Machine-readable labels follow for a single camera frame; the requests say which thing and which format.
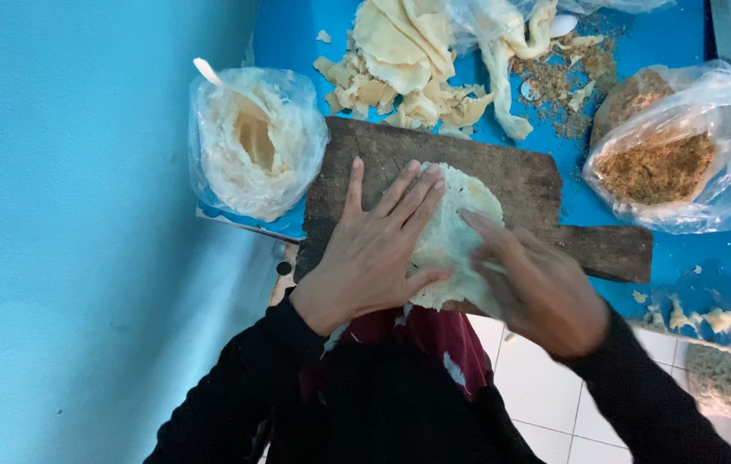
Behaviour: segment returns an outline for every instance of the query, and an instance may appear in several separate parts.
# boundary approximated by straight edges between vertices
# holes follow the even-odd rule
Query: blue table
[[[317,87],[318,107],[327,115],[328,105],[323,96],[332,86],[316,72],[312,63],[320,55],[337,61],[346,52],[346,30],[360,0],[291,0],[289,2],[263,0],[254,35],[256,64],[260,67],[293,69],[309,76]],[[662,12],[639,16],[619,12],[602,11],[613,24],[626,26],[626,34],[618,39],[615,58],[618,77],[624,79],[650,64],[665,64],[671,68],[699,64],[703,61],[703,2],[681,1]],[[323,44],[315,37],[320,29],[326,30],[333,40]],[[474,53],[458,58],[457,75],[453,84],[485,83],[488,74]],[[512,82],[517,89],[518,82]],[[593,115],[596,109],[590,104],[585,111]],[[537,121],[534,110],[526,109],[518,102],[512,114],[529,113],[530,121]],[[561,224],[578,226],[603,226],[621,224],[600,198],[579,177],[579,165],[586,154],[581,140],[563,140],[554,134],[548,124],[535,124],[535,131],[518,143],[503,140],[504,133],[494,120],[492,107],[475,125],[474,139],[485,143],[515,145],[525,150],[550,153],[563,177],[563,208]],[[206,216],[222,216],[237,224],[265,228],[289,238],[303,238],[301,229],[304,200],[288,215],[272,224],[261,224],[251,218],[223,214],[203,208]],[[731,309],[731,232],[706,235],[669,235],[654,233],[655,244],[652,258],[651,281],[648,285],[616,283],[591,278],[595,289],[615,309],[628,319],[641,318],[651,302],[661,304],[664,320],[668,322],[671,302],[669,295],[680,297],[685,312],[703,314],[715,307]],[[700,266],[701,273],[696,273]],[[633,290],[649,296],[645,304],[633,298]],[[680,334],[695,337],[689,327]],[[701,330],[703,339],[731,348],[731,332],[713,334]]]

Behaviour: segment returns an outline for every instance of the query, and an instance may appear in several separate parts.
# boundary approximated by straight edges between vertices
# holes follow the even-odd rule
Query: person's left hand
[[[306,324],[328,336],[362,314],[396,308],[428,284],[448,279],[449,269],[422,268],[407,275],[417,238],[443,197],[440,167],[432,164],[405,197],[420,171],[412,161],[371,211],[362,211],[364,165],[354,158],[346,206],[319,265],[291,293]]]

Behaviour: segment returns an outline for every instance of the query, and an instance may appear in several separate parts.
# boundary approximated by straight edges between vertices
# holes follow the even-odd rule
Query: white plastic spoon
[[[233,92],[233,99],[236,101],[236,105],[240,107],[242,111],[247,112],[260,121],[270,122],[270,114],[268,114],[268,109],[266,108],[265,103],[259,100],[256,95],[251,92],[242,92],[239,89],[226,85],[225,82],[222,82],[222,79],[219,79],[219,76],[216,75],[216,72],[213,68],[211,68],[211,65],[202,58],[194,58],[194,66],[196,66],[196,69],[198,69],[199,72],[202,73],[202,75],[212,84],[230,89],[231,92]]]

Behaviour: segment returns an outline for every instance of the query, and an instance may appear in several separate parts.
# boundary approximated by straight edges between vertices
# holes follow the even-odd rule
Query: person's right hand
[[[461,216],[485,240],[472,264],[491,285],[512,332],[562,358],[584,356],[603,342],[609,310],[574,258],[522,227],[509,230],[469,211]],[[506,274],[485,262],[501,264]]]

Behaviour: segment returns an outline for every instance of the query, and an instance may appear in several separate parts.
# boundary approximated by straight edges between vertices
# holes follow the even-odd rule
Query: floor tile
[[[632,453],[626,448],[582,437],[572,439],[568,464],[631,464],[631,462]]]
[[[658,365],[667,374],[670,373],[671,366],[663,363],[658,363]],[[574,426],[574,434],[579,437],[590,438],[619,447],[626,446],[606,418],[600,415],[600,411],[595,404],[595,399],[591,397],[586,385],[583,385],[583,392],[580,395],[580,405],[577,406],[577,421]]]
[[[672,362],[672,366],[686,369],[686,351],[689,350],[691,344],[683,340],[677,341],[675,345],[675,360]]]
[[[715,432],[731,445],[731,418],[716,415],[707,416],[706,418],[710,420],[712,427],[715,427]]]
[[[500,340],[503,338],[504,322],[481,315],[466,315],[468,316],[468,320],[471,321],[474,332],[477,333],[477,337],[480,339],[480,344],[486,350],[488,358],[492,360],[492,368],[494,368],[497,361],[497,353],[500,352]]]
[[[516,337],[503,343],[494,383],[511,418],[571,433],[582,381],[534,343]]]
[[[689,381],[686,376],[686,369],[682,367],[672,367],[672,378],[675,379],[680,388],[689,391]]]
[[[635,329],[634,334],[638,337],[638,341],[646,349],[646,352],[649,353],[649,357],[660,363],[672,364],[675,359],[675,345],[677,344],[675,337],[643,329]]]
[[[550,428],[526,424],[519,420],[512,422],[538,458],[545,461],[546,464],[566,464],[569,448],[572,447],[571,435]]]

